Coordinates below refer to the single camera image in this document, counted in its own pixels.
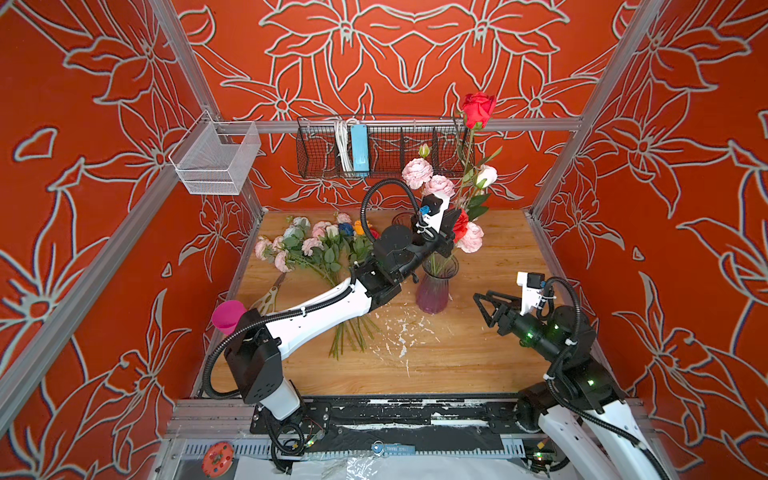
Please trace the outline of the red rose stem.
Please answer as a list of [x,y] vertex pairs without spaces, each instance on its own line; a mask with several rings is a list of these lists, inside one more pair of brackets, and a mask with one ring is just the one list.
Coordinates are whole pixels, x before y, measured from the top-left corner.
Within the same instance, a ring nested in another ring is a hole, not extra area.
[[457,244],[464,238],[468,231],[469,216],[463,209],[459,210],[459,216],[453,227],[454,243]]
[[475,135],[487,126],[496,106],[496,97],[483,92],[467,94],[459,110],[463,120],[463,131],[457,135],[457,156],[463,173],[456,197],[456,205],[466,209],[475,188],[476,148]]

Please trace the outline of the pink double rose stem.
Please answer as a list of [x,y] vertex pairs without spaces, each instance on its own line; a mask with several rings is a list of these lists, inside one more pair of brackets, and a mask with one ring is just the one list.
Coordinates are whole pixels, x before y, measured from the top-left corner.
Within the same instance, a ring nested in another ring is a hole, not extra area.
[[421,144],[417,156],[403,168],[402,179],[409,188],[420,190],[423,195],[444,194],[451,198],[455,194],[455,185],[449,178],[434,172],[429,162],[430,154],[430,147]]

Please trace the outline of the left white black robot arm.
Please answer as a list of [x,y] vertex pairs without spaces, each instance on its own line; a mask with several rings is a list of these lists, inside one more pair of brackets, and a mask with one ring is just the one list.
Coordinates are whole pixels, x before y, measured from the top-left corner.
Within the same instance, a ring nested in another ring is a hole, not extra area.
[[208,355],[201,387],[210,399],[240,398],[259,404],[283,421],[301,405],[301,396],[283,373],[282,361],[313,338],[386,305],[402,283],[433,254],[450,257],[454,227],[461,216],[446,205],[417,206],[412,225],[391,225],[373,240],[373,253],[350,266],[350,277],[291,309],[266,316],[245,311],[236,329]]

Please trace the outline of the purple ribbed glass vase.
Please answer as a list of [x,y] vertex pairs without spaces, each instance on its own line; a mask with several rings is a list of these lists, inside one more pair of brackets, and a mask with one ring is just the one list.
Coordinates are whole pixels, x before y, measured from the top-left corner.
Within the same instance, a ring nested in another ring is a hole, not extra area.
[[459,272],[459,261],[454,256],[432,254],[422,265],[425,272],[416,291],[417,306],[425,313],[437,314],[448,305],[450,281]]

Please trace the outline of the white pink rose stem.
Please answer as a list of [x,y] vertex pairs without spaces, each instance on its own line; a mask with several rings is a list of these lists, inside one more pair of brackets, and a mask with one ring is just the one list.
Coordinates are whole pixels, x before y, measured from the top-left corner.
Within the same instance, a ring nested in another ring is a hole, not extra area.
[[491,196],[491,187],[498,180],[498,171],[491,164],[501,152],[503,148],[499,147],[492,154],[484,157],[480,162],[476,163],[477,174],[475,177],[475,188],[473,195],[470,199],[469,205],[466,209],[460,208],[456,205],[456,197],[460,187],[458,184],[458,190],[452,200],[453,206],[459,211],[463,209],[469,216],[469,224],[467,234],[456,245],[458,249],[467,254],[476,253],[483,245],[484,231],[477,223],[477,220],[489,211],[489,207],[486,205]]

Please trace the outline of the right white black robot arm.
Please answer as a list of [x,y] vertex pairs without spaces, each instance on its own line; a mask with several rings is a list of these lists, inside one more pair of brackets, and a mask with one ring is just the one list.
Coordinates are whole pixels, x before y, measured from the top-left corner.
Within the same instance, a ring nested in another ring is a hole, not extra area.
[[515,422],[545,434],[584,479],[667,479],[624,391],[595,359],[597,338],[582,302],[564,278],[520,272],[521,296],[495,291],[473,300],[488,327],[515,336],[549,364],[540,383],[523,390]]

